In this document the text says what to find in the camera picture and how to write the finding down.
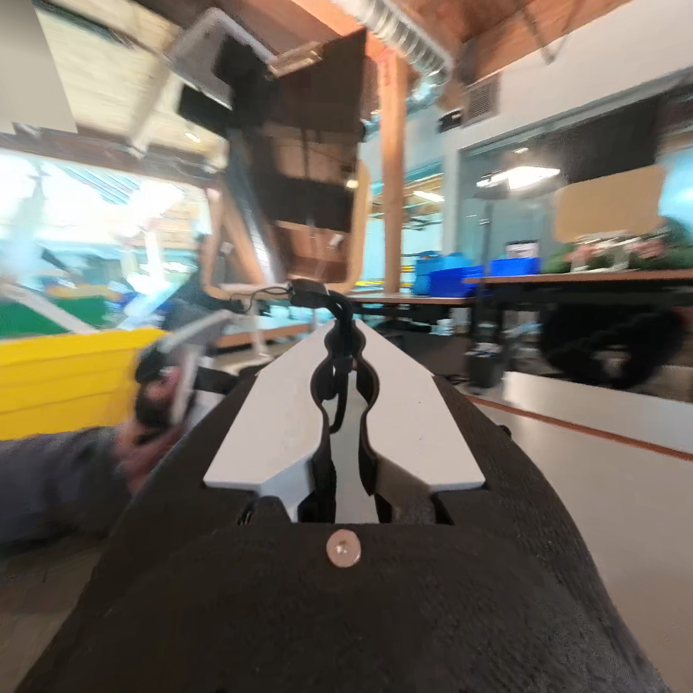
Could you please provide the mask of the person's left hand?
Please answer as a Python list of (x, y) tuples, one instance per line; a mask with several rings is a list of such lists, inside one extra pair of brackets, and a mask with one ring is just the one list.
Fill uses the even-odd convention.
[(112, 452), (131, 496), (143, 489), (157, 464), (184, 433), (184, 424), (172, 423), (170, 413), (180, 377), (180, 369), (171, 367), (141, 385), (132, 416), (117, 427)]

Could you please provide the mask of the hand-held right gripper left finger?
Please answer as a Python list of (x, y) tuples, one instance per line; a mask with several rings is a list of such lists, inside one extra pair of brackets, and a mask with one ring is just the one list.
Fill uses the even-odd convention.
[(259, 371), (247, 398), (204, 475), (212, 489), (279, 498), (290, 520), (313, 492), (310, 470), (324, 437), (325, 412), (311, 392), (328, 358), (335, 320), (320, 326)]

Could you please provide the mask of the large silver ventilation duct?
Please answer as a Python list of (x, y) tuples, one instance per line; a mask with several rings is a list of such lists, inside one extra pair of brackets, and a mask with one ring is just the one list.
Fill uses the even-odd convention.
[(442, 90), (453, 77), (455, 61), (425, 29), (392, 1), (333, 1), (387, 48)]

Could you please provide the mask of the blue plastic bin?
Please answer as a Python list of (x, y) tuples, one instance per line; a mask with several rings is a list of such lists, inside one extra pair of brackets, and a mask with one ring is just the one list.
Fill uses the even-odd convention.
[(474, 265), (471, 259), (463, 253), (443, 255), (438, 252), (428, 251), (421, 253), (414, 264), (414, 281), (411, 293), (416, 296), (431, 297), (428, 295), (428, 275), (436, 270), (446, 270), (454, 267), (467, 267)]
[(436, 298), (471, 297), (483, 277), (480, 265), (436, 270), (428, 275), (428, 295)]
[(490, 261), (488, 276), (533, 276), (541, 273), (542, 259), (537, 256), (504, 257)]

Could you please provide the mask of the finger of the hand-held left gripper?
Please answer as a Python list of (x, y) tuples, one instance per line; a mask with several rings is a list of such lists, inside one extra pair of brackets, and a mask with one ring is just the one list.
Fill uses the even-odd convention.
[(232, 312), (217, 310), (167, 333), (160, 339), (160, 351), (175, 351), (185, 344), (205, 347), (220, 338), (230, 323)]

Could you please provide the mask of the person's left forearm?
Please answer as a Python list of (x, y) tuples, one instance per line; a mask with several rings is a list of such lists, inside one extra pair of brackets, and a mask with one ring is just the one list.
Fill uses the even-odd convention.
[(2, 441), (1, 550), (109, 533), (132, 498), (116, 443), (115, 427)]

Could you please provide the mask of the studio light on stand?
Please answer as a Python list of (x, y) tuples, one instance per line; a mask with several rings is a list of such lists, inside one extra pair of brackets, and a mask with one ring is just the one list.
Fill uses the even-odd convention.
[(478, 180), (474, 198), (481, 202), (479, 259), (485, 279), (492, 278), (490, 261), (506, 257), (507, 243), (538, 240), (541, 258), (551, 234), (552, 196), (562, 182), (559, 168), (535, 164), (495, 170)]

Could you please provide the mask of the green plastic bin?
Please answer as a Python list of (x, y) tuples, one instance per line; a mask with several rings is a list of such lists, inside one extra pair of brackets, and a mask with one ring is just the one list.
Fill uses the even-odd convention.
[(104, 297), (38, 299), (39, 308), (34, 308), (8, 297), (1, 298), (2, 340), (92, 334), (109, 324)]

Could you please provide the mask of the glass room window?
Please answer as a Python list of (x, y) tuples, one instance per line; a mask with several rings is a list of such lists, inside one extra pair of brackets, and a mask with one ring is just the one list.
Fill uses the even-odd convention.
[(462, 154), (455, 249), (480, 263), (478, 219), (481, 202), (474, 198), (478, 180), (495, 170), (520, 165), (561, 165), (561, 139), (571, 129), (596, 118), (626, 114), (655, 116), (658, 149), (653, 165), (663, 166), (667, 177), (659, 203), (659, 227), (641, 236), (583, 236), (561, 243), (553, 236), (557, 191), (552, 196), (548, 230), (542, 247), (541, 271), (607, 271), (608, 268), (669, 270), (692, 268), (692, 84), (649, 94), (617, 107), (589, 109), (587, 113), (526, 129), (496, 143)]

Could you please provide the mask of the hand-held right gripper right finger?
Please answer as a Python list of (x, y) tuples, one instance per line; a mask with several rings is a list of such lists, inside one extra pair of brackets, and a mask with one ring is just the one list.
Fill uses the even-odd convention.
[(448, 491), (486, 484), (435, 377), (363, 321), (354, 321), (356, 390), (366, 403), (359, 422), (359, 476), (378, 522), (436, 521)]

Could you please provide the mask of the yellow plastic bin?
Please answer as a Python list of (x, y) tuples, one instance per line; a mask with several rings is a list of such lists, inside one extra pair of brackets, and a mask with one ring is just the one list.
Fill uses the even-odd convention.
[(1, 342), (1, 440), (125, 421), (139, 354), (163, 335), (138, 328)]

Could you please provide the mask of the wooden support post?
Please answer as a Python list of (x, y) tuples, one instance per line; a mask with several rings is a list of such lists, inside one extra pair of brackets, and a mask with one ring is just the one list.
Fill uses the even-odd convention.
[(382, 208), (385, 243), (385, 293), (401, 286), (402, 227), (405, 181), (405, 120), (407, 65), (393, 50), (378, 62), (380, 144), (382, 151)]

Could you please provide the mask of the grey desk with wood edge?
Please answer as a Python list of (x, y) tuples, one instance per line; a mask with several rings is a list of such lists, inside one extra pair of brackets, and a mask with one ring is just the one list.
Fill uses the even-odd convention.
[(474, 297), (431, 297), (411, 293), (357, 292), (346, 296), (356, 315), (434, 325), (457, 309), (472, 308)]
[(545, 361), (567, 379), (627, 391), (650, 380), (692, 327), (692, 270), (487, 277), (472, 308), (472, 343), (507, 357), (505, 313), (528, 310)]

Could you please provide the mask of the wooden framed mirror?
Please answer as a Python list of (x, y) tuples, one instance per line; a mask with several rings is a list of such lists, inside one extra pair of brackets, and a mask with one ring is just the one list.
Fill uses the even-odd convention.
[(371, 183), (359, 159), (367, 31), (313, 42), (269, 62), (228, 37), (213, 76), (230, 106), (185, 87), (178, 113), (228, 146), (221, 176), (222, 230), (255, 279), (278, 285), (305, 279), (349, 294), (365, 255)]

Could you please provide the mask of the large bright window wall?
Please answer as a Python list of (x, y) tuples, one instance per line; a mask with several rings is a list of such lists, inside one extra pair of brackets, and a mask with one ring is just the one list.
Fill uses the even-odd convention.
[(1, 150), (1, 297), (104, 297), (109, 324), (169, 300), (210, 232), (198, 187)]

